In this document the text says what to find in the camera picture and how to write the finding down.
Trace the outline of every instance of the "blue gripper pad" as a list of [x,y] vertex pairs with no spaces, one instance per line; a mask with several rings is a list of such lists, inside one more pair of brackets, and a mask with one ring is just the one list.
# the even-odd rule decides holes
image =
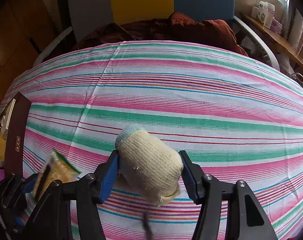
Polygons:
[[191,162],[185,151],[180,151],[179,155],[184,165],[181,176],[188,196],[195,204],[200,204],[201,199],[205,196],[205,189],[201,179],[204,172],[199,165]]
[[117,153],[109,165],[108,171],[106,172],[106,175],[101,182],[101,192],[99,196],[101,204],[104,203],[107,198],[109,198],[110,192],[118,174],[118,163],[119,154]]
[[37,178],[34,178],[31,182],[29,182],[25,187],[24,190],[22,191],[23,193],[30,193],[33,191],[34,186],[36,184]]

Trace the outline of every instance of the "snack package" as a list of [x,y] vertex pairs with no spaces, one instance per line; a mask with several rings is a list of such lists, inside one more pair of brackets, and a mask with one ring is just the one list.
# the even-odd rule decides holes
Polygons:
[[60,179],[63,183],[72,182],[79,174],[80,172],[63,155],[53,149],[38,174],[32,194],[38,201],[53,180]]
[[281,25],[281,23],[279,21],[277,21],[275,18],[273,18],[271,26],[270,26],[270,30],[275,33],[279,33],[279,32],[281,32],[282,28],[283,28],[283,26]]

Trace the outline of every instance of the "curtain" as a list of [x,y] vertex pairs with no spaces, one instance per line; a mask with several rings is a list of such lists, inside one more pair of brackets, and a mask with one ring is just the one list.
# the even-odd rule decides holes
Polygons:
[[[286,2],[286,9],[282,19],[282,36],[288,40],[293,49],[299,54],[303,61],[303,17],[289,0]],[[290,65],[289,57],[285,53],[276,55],[279,65],[289,74],[294,70]]]

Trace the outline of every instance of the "pink stripe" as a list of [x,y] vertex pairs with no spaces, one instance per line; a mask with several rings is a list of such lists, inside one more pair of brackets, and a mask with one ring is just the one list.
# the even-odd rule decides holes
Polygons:
[[146,76],[145,78],[141,78],[141,75],[128,75],[124,74],[122,76],[117,75],[113,77],[112,75],[108,75],[108,77],[101,76],[100,83],[101,84],[109,84],[109,85],[127,85],[131,84],[129,81],[132,80],[136,85],[159,85],[165,87],[172,87],[171,85],[176,85],[179,88],[185,89],[194,89],[199,90],[203,89],[205,91],[212,92],[224,92],[225,94],[238,95],[248,98],[256,98],[265,102],[273,102],[278,103],[279,105],[283,105],[288,107],[290,105],[292,108],[296,110],[303,111],[303,107],[301,105],[295,104],[285,98],[279,98],[269,93],[265,93],[262,91],[256,91],[254,89],[248,89],[246,87],[241,87],[240,85],[235,85],[228,82],[219,82],[219,81],[208,81],[206,79],[198,80],[194,78],[184,79],[180,75],[178,78],[173,78],[172,75],[157,75],[155,77]]
[[[280,228],[279,230],[277,230],[276,233],[279,234],[279,233],[281,233],[282,231],[286,230],[287,227],[288,227],[288,225],[291,224],[291,223],[295,220],[295,218],[297,217],[297,215],[299,215],[299,214],[296,214],[295,217],[291,217],[290,220],[288,220],[286,223],[283,223],[282,226],[281,226],[281,228]],[[301,219],[300,219],[295,225],[293,225],[293,227],[292,227],[290,230],[292,230],[295,226],[297,226],[297,224],[299,224],[300,221],[301,221]]]
[[48,143],[49,145],[52,146],[52,148],[57,149],[60,153],[64,153],[64,155],[66,155],[69,157],[69,153],[74,153],[75,155],[78,156],[79,159],[82,158],[88,158],[91,159],[93,162],[95,163],[101,163],[101,161],[103,160],[104,162],[106,162],[108,160],[108,156],[105,155],[101,155],[101,154],[97,154],[97,153],[93,153],[93,152],[89,152],[74,146],[70,146],[58,141],[54,141],[50,138],[47,138],[45,136],[42,136],[38,133],[33,132],[32,130],[29,130],[28,128],[26,128],[26,133],[29,133],[29,135],[31,137],[33,137],[35,140],[38,140],[40,142],[45,142]]
[[242,178],[246,180],[246,182],[252,182],[257,180],[263,180],[275,177],[280,174],[286,174],[289,171],[295,170],[299,167],[303,166],[303,160],[293,160],[293,163],[290,166],[286,166],[286,164],[276,163],[276,165],[268,166],[266,168],[262,168],[261,170],[253,168],[253,171],[234,171],[234,173],[227,173],[223,175],[217,171],[213,171],[211,174],[217,177],[219,180],[234,182],[236,178]]
[[23,160],[29,164],[29,166],[34,169],[34,171],[40,171],[43,163],[37,159],[33,154],[29,154],[26,149],[23,151]]
[[[48,152],[50,153],[51,150],[53,149],[53,146],[50,145],[49,143],[46,143],[44,141],[38,141],[38,140],[34,140],[34,139],[29,139],[30,142],[32,142],[35,146],[39,147],[40,149],[42,149],[44,152]],[[100,163],[104,163],[106,162],[105,159],[99,159],[99,156],[97,157],[98,159],[93,159],[93,158],[89,158],[86,156],[80,156],[78,155],[78,153],[76,153],[73,151],[73,149],[65,149],[65,148],[61,148],[61,147],[56,147],[56,150],[63,154],[69,162],[71,162],[73,165],[79,167],[79,168],[84,168],[85,170],[88,171],[94,171],[97,166]]]
[[277,199],[280,199],[285,195],[292,193],[295,189],[302,186],[303,181],[298,181],[298,179],[295,181],[295,185],[291,184],[291,182],[286,184],[281,184],[281,186],[277,186],[277,188],[273,188],[272,190],[269,190],[269,192],[266,193],[263,197],[260,197],[258,195],[256,195],[256,197],[261,205],[269,204]]
[[277,211],[269,214],[269,219],[273,222],[288,213],[294,206],[296,206],[303,199],[303,192],[298,195],[298,198],[291,200],[285,205],[281,206]]
[[[168,102],[162,102],[162,99],[159,98],[158,102],[153,102],[152,99],[147,101],[138,101],[134,98],[132,99],[123,99],[118,100],[117,97],[113,98],[113,100],[109,100],[108,97],[93,97],[88,100],[88,98],[77,98],[75,95],[74,98],[60,98],[60,99],[44,99],[37,98],[32,99],[33,103],[46,103],[46,104],[54,104],[54,103],[62,103],[62,104],[75,104],[75,105],[92,105],[92,106],[109,106],[114,108],[127,108],[127,109],[139,109],[139,110],[147,110],[153,111],[155,106],[161,108],[162,112],[174,112],[174,113],[182,113],[182,114],[201,114],[201,115],[214,115],[221,117],[232,117],[237,119],[249,119],[256,121],[264,121],[264,122],[277,122],[281,124],[293,124],[293,120],[291,117],[282,115],[279,113],[271,113],[262,109],[252,109],[239,107],[236,109],[235,106],[227,105],[227,104],[217,104],[212,102],[198,102],[198,106],[190,107],[188,103],[188,107],[186,107],[186,102],[181,104],[175,104]],[[303,121],[295,121],[295,125],[303,127]]]
[[[108,64],[108,61],[95,61],[95,62],[81,63],[79,65],[54,69],[54,70],[51,70],[47,73],[37,75],[37,79],[39,79],[39,80],[42,79],[44,81],[47,81],[47,79],[46,79],[47,76],[52,77],[52,76],[55,76],[55,75],[60,74],[60,73],[69,73],[69,72],[74,73],[75,71],[79,71],[81,69],[87,69],[87,70],[88,69],[94,69],[95,71],[97,71],[97,69],[99,69],[100,67],[102,69],[104,69],[107,64]],[[22,83],[18,84],[15,89],[16,90],[26,89],[28,87],[28,84],[33,83],[33,82],[35,82],[34,79],[27,80],[25,82],[22,82]]]
[[[144,231],[137,231],[137,230],[131,230],[130,228],[123,228],[123,227],[120,227],[118,225],[113,225],[113,224],[110,224],[110,223],[104,223],[102,222],[101,223],[103,228],[111,228],[112,230],[115,230],[117,232],[129,232],[131,234],[136,234],[138,236],[143,236],[145,237],[145,232]],[[168,234],[160,234],[160,233],[153,233],[153,236],[155,237],[170,237],[170,238],[174,238],[174,239],[177,239],[177,235],[179,236],[182,236],[182,237],[192,237],[192,233],[179,233],[179,234],[176,234],[176,233],[168,233]]]
[[[164,76],[160,76],[160,75],[158,75],[157,77],[156,77],[156,79],[155,79],[155,81],[157,82],[157,83],[159,83],[159,79],[161,79],[161,78],[164,78]],[[124,79],[126,82],[128,82],[128,75],[123,75],[122,76],[122,79]],[[64,79],[61,79],[61,80],[58,80],[58,81],[50,81],[50,82],[46,82],[46,83],[44,83],[44,82],[42,82],[40,85],[36,85],[36,87],[34,87],[34,88],[30,88],[30,89],[28,89],[28,90],[23,90],[23,92],[30,92],[30,91],[33,91],[34,89],[37,89],[37,87],[41,87],[41,88],[54,88],[54,87],[56,87],[56,86],[58,86],[58,85],[64,85],[64,84],[66,84],[66,81],[68,81],[68,84],[69,85],[80,85],[80,84],[82,84],[82,85],[85,85],[85,84],[93,84],[93,83],[97,83],[97,81],[100,81],[100,83],[101,84],[105,84],[104,82],[103,82],[103,80],[104,80],[104,78],[103,77],[100,77],[100,76],[98,76],[98,77],[95,77],[95,78],[90,78],[90,76],[89,77],[82,77],[82,78],[80,78],[80,77],[75,77],[75,78],[67,78],[66,80],[64,80]],[[122,83],[121,82],[118,82],[118,83],[116,83],[115,82],[115,78],[113,78],[112,79],[112,85],[122,85]],[[181,82],[180,81],[178,81],[178,80],[174,80],[175,81],[175,83],[177,84],[177,85],[180,85],[181,84]],[[143,82],[145,85],[148,85],[148,83],[146,83],[146,81],[145,80],[141,80],[141,82]],[[272,103],[278,103],[279,105],[281,105],[281,106],[284,106],[284,107],[291,107],[292,109],[295,109],[295,110],[297,110],[297,111],[301,111],[301,112],[303,112],[303,106],[301,106],[301,105],[298,105],[298,104],[296,104],[296,103],[293,103],[293,102],[291,102],[291,101],[289,101],[289,100],[286,100],[286,99],[284,99],[284,98],[279,98],[279,97],[276,97],[276,96],[274,96],[274,95],[270,95],[270,94],[267,94],[267,93],[264,93],[264,92],[256,92],[255,90],[253,90],[253,89],[251,89],[250,90],[250,93],[248,92],[248,93],[245,93],[248,89],[247,88],[241,88],[241,89],[239,89],[238,88],[238,86],[235,86],[235,85],[233,85],[232,87],[233,87],[233,89],[231,90],[231,88],[229,87],[229,86],[226,86],[226,83],[221,83],[221,82],[216,82],[216,83],[214,83],[214,82],[211,82],[212,84],[215,84],[215,85],[218,85],[219,87],[220,87],[220,89],[218,89],[218,88],[215,88],[214,90],[212,89],[212,88],[210,88],[211,87],[211,85],[208,83],[206,83],[206,84],[204,84],[204,85],[202,85],[203,86],[203,88],[205,89],[207,89],[207,88],[209,88],[209,90],[208,91],[213,91],[213,92],[217,92],[217,91],[219,91],[219,90],[221,90],[221,91],[226,91],[227,90],[227,92],[225,92],[225,93],[227,93],[227,94],[234,94],[234,95],[239,95],[239,96],[242,96],[242,97],[244,97],[245,95],[247,96],[247,97],[249,97],[249,98],[256,98],[256,99],[259,99],[259,100],[262,100],[262,101],[265,101],[265,102],[272,102]],[[190,87],[190,86],[186,86],[186,88],[187,89],[197,89],[197,88],[192,88],[192,87]]]
[[303,221],[303,216],[300,218],[300,220],[295,224],[293,225],[293,227],[285,234],[281,237],[280,240],[286,240],[288,239],[289,237],[292,237],[293,236],[293,233],[295,232],[296,228],[298,228],[299,226],[301,226],[301,221]]
[[[108,46],[110,46],[110,45],[113,45],[113,44],[108,44],[108,43],[106,43],[106,44],[103,44],[103,45],[101,45],[101,46],[99,46],[100,48],[103,48],[103,47],[108,47]],[[60,59],[60,58],[62,58],[62,57],[64,57],[64,56],[68,56],[68,55],[72,55],[72,54],[77,54],[78,52],[82,52],[82,51],[88,51],[88,52],[90,52],[92,50],[92,48],[89,48],[89,49],[82,49],[82,50],[78,50],[78,51],[73,51],[73,52],[69,52],[69,53],[67,53],[67,54],[63,54],[63,55],[60,55],[60,56],[58,56],[58,57],[55,57],[55,58],[53,58],[53,59],[50,59],[50,60],[48,60],[48,61],[46,61],[46,62],[43,62],[42,64],[40,64],[40,65],[38,65],[38,66],[35,66],[34,68],[32,68],[32,69],[30,69],[30,70],[28,70],[28,71],[25,71],[23,74],[21,74],[21,76],[19,76],[19,78],[20,77],[24,77],[25,79],[26,78],[28,78],[28,74],[29,73],[31,73],[31,72],[33,72],[33,71],[35,71],[36,69],[38,69],[38,68],[42,68],[42,69],[46,69],[46,68],[49,68],[49,67],[52,67],[52,66],[55,66],[55,65],[58,65],[58,64],[62,64],[62,63],[65,63],[65,62],[68,62],[68,61],[72,61],[72,60],[76,60],[76,59],[79,59],[79,58],[82,58],[84,55],[82,55],[82,56],[80,56],[80,57],[74,57],[74,58],[68,58],[68,59],[66,59],[66,60],[63,60],[63,61],[59,61],[59,62],[56,62],[56,63],[54,63],[54,64],[52,64],[52,65],[48,65],[48,66],[44,66],[45,64],[47,64],[47,63],[50,63],[50,62],[52,62],[53,60],[56,60],[56,59]],[[93,55],[98,55],[98,54],[111,54],[111,53],[113,53],[113,51],[112,50],[110,50],[110,51],[97,51],[97,52],[94,52],[94,53],[90,53],[90,54],[87,54],[87,56],[93,56]]]
[[201,69],[201,70],[206,70],[206,71],[213,71],[213,72],[218,72],[221,74],[229,74],[232,76],[239,76],[239,77],[243,77],[243,78],[247,78],[248,80],[252,80],[255,81],[257,83],[262,83],[262,84],[266,84],[267,87],[274,87],[277,90],[283,91],[285,93],[288,93],[292,96],[294,96],[295,98],[299,98],[300,100],[303,100],[303,96],[298,95],[296,93],[294,93],[292,90],[282,87],[281,85],[274,83],[272,81],[269,81],[267,79],[258,77],[258,76],[254,76],[253,74],[250,73],[246,73],[246,72],[242,72],[240,70],[235,70],[235,69],[229,69],[223,66],[216,66],[216,65],[209,65],[209,64],[205,64],[205,63],[195,63],[195,62],[185,62],[185,61],[180,61],[180,60],[157,60],[157,59],[113,59],[110,62],[110,65],[115,65],[117,67],[121,67],[122,65],[126,64],[126,65],[131,65],[133,63],[140,63],[142,65],[148,66],[149,64],[151,64],[151,62],[153,64],[158,64],[159,67],[171,67],[173,68],[173,65],[177,65],[177,67],[179,66],[180,68],[185,68],[185,69]]
[[[37,65],[37,66],[35,66],[35,67],[33,67],[33,68],[30,69],[30,70],[25,71],[24,73],[25,73],[25,74],[28,74],[28,73],[30,73],[30,72],[32,72],[32,71],[38,69],[38,68],[42,68],[44,65],[47,65],[47,64],[49,64],[50,62],[53,62],[54,60],[61,59],[61,58],[63,58],[63,57],[75,55],[75,54],[78,54],[79,52],[86,52],[86,51],[87,51],[87,52],[90,52],[90,51],[92,51],[93,49],[96,49],[96,48],[104,48],[104,47],[108,47],[108,46],[112,46],[112,45],[119,45],[120,43],[121,43],[121,42],[117,42],[117,43],[105,43],[105,44],[103,44],[103,45],[96,46],[96,47],[92,47],[92,48],[85,48],[85,49],[79,49],[79,50],[75,50],[75,51],[72,51],[72,52],[68,52],[68,53],[59,55],[59,56],[57,56],[57,57],[54,57],[54,58],[52,58],[52,59],[49,59],[49,60],[47,60],[47,61],[45,61],[45,62],[43,62],[43,63],[41,63],[41,64],[39,64],[39,65]],[[92,55],[94,55],[94,54],[99,54],[99,52],[89,54],[88,56],[92,56]]]
[[174,49],[174,48],[136,48],[136,49],[129,49],[129,48],[126,48],[125,50],[121,50],[119,49],[118,50],[119,52],[146,52],[146,53],[150,53],[150,52],[153,52],[153,53],[167,53],[167,54],[180,54],[180,55],[183,55],[183,54],[186,54],[186,55],[197,55],[197,56],[205,56],[205,57],[216,57],[216,58],[219,58],[219,59],[222,59],[222,60],[228,60],[228,61],[233,61],[233,62],[236,62],[238,64],[241,64],[241,65],[245,65],[245,66],[248,66],[252,69],[256,69],[262,73],[268,73],[268,75],[270,76],[273,76],[273,77],[276,77],[277,79],[280,79],[280,80],[283,80],[285,82],[291,82],[293,83],[292,80],[290,80],[289,78],[287,78],[286,76],[280,76],[279,74],[276,74],[278,73],[277,71],[270,71],[270,67],[269,69],[264,69],[264,68],[261,68],[260,66],[256,66],[255,64],[253,65],[253,62],[250,62],[250,63],[247,63],[246,61],[244,60],[238,60],[236,58],[230,58],[229,55],[228,56],[223,56],[223,55],[213,55],[211,52],[196,52],[196,51],[186,51],[185,49],[184,50],[181,50],[181,49]]
[[273,172],[275,167],[287,165],[290,167],[291,161],[302,160],[303,155],[299,155],[293,158],[269,162],[269,163],[258,163],[258,164],[250,164],[250,165],[240,165],[240,166],[227,166],[227,167],[202,167],[204,173],[209,173],[217,177],[218,179],[226,179],[226,177],[222,177],[223,174],[232,174],[230,178],[234,178],[233,182],[236,182],[235,174],[243,174],[244,176],[247,174],[247,177],[244,180],[251,177],[252,172]]

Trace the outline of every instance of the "wooden cabinet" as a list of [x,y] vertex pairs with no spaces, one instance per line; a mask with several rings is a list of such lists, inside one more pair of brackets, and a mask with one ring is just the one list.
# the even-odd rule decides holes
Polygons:
[[0,7],[0,103],[12,81],[32,68],[39,50],[56,36],[42,0],[5,0]]

